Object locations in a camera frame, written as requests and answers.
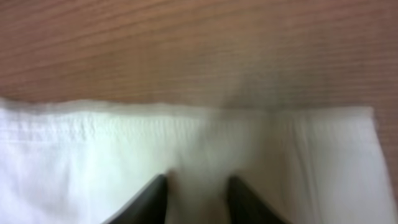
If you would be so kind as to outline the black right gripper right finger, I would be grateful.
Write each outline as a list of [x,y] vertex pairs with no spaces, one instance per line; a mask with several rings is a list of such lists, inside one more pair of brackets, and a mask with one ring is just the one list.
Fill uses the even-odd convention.
[[238,176],[228,179],[226,203],[232,224],[288,224]]

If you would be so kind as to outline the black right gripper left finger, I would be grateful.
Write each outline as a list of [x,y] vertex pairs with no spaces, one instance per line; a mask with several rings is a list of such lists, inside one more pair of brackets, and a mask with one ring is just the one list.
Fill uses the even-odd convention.
[[168,182],[163,174],[157,175],[147,187],[120,212],[106,223],[110,224],[164,224],[168,203]]

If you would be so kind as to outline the beige khaki shorts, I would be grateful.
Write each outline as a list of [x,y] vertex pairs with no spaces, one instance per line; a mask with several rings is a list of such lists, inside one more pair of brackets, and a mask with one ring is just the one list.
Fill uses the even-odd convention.
[[228,223],[231,175],[291,223],[397,222],[370,107],[1,100],[2,223],[105,223],[159,174],[167,223]]

